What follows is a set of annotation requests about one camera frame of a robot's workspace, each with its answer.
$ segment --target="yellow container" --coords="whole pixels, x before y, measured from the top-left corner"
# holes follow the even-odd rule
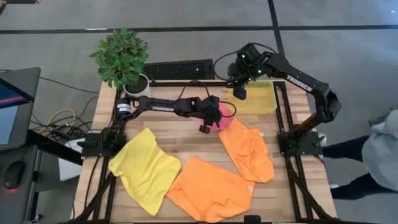
[[[277,105],[272,81],[258,80],[246,85],[246,99],[240,100],[228,89],[229,102],[236,106],[237,113],[266,114],[273,112]]]

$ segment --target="person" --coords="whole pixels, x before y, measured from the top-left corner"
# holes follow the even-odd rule
[[[323,156],[363,162],[369,172],[349,184],[331,186],[335,199],[356,200],[371,194],[398,193],[398,110],[391,111],[385,122],[373,126],[370,136],[323,147]]]

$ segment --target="computer mouse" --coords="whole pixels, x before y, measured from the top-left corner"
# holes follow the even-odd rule
[[[24,174],[25,163],[24,161],[13,162],[4,174],[4,186],[8,190],[13,190],[21,184],[22,176]]]

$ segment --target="orange towel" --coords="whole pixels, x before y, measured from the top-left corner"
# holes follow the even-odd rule
[[[167,196],[198,222],[219,222],[249,210],[254,182],[189,158]]]
[[[274,168],[260,132],[248,129],[235,118],[218,136],[243,178],[265,183],[274,178]]]

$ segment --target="wooden tabletop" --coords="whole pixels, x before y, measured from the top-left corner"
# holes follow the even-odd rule
[[[224,87],[208,87],[211,95],[228,100],[228,91]],[[156,98],[176,99],[182,87],[151,87],[152,96]],[[305,92],[287,83],[287,93],[294,123],[301,123],[310,116]],[[103,84],[95,111],[93,129],[107,127],[111,119],[114,97],[116,90]],[[206,97],[203,87],[188,87],[183,97],[199,96]],[[285,118],[282,95],[279,94],[284,117],[285,127],[288,127]],[[248,128],[261,128],[264,133],[264,141],[269,149],[269,158],[274,165],[274,180],[260,184],[256,183],[251,208],[247,212],[229,218],[225,221],[242,222],[245,215],[259,215],[264,222],[270,221],[294,221],[292,199],[290,196],[289,183],[284,158],[279,153],[276,133],[279,130],[276,113],[269,114],[237,114],[238,119]],[[218,138],[218,132],[203,134],[198,131],[199,119],[181,118],[173,113],[147,111],[137,119],[129,121],[126,125],[127,139],[132,139],[144,128],[150,128],[156,136],[159,146],[168,154],[180,159],[182,165],[191,156],[198,157],[216,166],[239,174],[234,164],[226,153]],[[83,169],[75,197],[76,215],[83,210],[85,195],[93,165],[96,158],[85,159]],[[323,164],[313,156],[302,156],[303,168],[307,178],[309,191],[325,211],[335,217],[336,211],[331,198],[328,180]],[[98,188],[102,159],[96,166],[93,180],[91,182],[88,202],[94,196]],[[302,216],[305,217],[302,194],[298,190]],[[100,218],[104,217],[106,198],[105,192],[102,199]],[[114,195],[112,222],[194,222],[194,220],[183,210],[178,208],[167,197],[156,216],[149,215],[142,209],[125,191],[120,179],[117,180]]]

